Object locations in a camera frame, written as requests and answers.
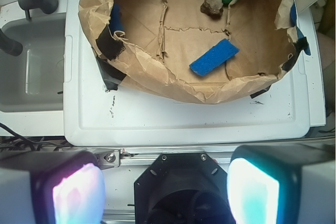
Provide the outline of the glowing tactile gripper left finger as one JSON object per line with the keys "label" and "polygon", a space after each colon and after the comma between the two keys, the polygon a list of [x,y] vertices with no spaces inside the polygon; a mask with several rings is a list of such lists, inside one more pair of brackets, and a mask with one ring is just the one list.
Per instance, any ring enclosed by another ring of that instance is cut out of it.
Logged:
{"label": "glowing tactile gripper left finger", "polygon": [[1,153],[1,223],[100,223],[105,199],[91,152]]}

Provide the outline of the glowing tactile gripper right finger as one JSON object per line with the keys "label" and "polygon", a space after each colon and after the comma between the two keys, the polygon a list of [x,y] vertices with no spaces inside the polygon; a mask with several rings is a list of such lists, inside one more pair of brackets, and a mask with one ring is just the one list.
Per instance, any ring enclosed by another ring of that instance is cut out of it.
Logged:
{"label": "glowing tactile gripper right finger", "polygon": [[237,223],[335,223],[335,147],[241,145],[227,193]]}

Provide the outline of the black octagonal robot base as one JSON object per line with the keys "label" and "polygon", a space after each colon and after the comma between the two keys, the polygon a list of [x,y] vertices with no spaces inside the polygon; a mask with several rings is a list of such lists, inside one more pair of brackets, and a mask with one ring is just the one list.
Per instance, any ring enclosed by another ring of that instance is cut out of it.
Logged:
{"label": "black octagonal robot base", "polygon": [[134,182],[136,223],[235,223],[227,172],[206,153],[161,154]]}

